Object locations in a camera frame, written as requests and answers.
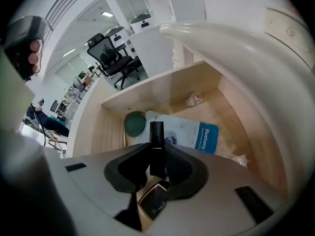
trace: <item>black mesh office chair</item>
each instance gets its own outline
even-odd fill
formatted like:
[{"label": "black mesh office chair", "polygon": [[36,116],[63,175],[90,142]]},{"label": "black mesh office chair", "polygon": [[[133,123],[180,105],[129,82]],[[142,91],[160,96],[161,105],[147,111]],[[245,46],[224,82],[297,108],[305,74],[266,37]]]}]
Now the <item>black mesh office chair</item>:
[{"label": "black mesh office chair", "polygon": [[121,89],[127,75],[132,71],[137,70],[137,67],[141,65],[139,59],[132,60],[130,56],[122,56],[114,47],[110,37],[103,36],[101,33],[96,34],[88,41],[89,49],[88,54],[96,59],[104,71],[106,77],[121,73],[122,76],[114,83],[114,86],[119,81],[122,81]]}]

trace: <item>finger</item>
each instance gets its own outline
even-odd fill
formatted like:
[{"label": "finger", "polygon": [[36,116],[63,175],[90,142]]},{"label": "finger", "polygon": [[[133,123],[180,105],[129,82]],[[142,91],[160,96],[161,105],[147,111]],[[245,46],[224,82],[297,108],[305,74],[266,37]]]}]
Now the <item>finger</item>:
[{"label": "finger", "polygon": [[33,40],[30,44],[30,49],[32,52],[37,53],[39,50],[39,42],[38,40]]},{"label": "finger", "polygon": [[33,65],[31,70],[33,73],[37,72],[38,66],[37,65]]},{"label": "finger", "polygon": [[29,63],[35,65],[38,62],[38,56],[35,53],[29,55]]}]

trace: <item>railing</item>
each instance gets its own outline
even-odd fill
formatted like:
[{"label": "railing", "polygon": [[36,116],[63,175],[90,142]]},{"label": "railing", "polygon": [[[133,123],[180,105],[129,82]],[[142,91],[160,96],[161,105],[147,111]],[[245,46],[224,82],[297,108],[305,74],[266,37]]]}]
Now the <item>railing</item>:
[{"label": "railing", "polygon": [[77,0],[56,0],[54,5],[48,11],[47,16],[45,17],[47,27],[43,37],[44,43],[49,40],[52,32],[54,31],[61,18],[76,1]]}]

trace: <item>green ball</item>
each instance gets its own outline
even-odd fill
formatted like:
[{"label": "green ball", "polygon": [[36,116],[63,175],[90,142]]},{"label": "green ball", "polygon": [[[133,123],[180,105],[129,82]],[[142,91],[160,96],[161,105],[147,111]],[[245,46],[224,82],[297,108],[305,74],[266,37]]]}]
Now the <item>green ball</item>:
[{"label": "green ball", "polygon": [[146,119],[140,112],[131,112],[125,117],[125,131],[131,137],[142,133],[146,126]]}]

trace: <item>ceiling light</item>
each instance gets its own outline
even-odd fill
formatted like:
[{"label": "ceiling light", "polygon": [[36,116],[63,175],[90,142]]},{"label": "ceiling light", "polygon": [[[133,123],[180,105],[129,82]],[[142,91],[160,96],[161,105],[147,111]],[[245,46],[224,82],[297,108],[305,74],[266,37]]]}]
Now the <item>ceiling light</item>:
[{"label": "ceiling light", "polygon": [[106,16],[106,17],[112,17],[113,16],[113,14],[110,14],[108,12],[103,12],[102,15]]},{"label": "ceiling light", "polygon": [[69,53],[72,53],[74,50],[75,50],[75,48],[74,48],[74,49],[72,49],[71,51],[69,51],[69,52],[65,53],[65,54],[63,55],[63,57],[64,57],[64,56],[66,56],[66,55],[68,55]]}]

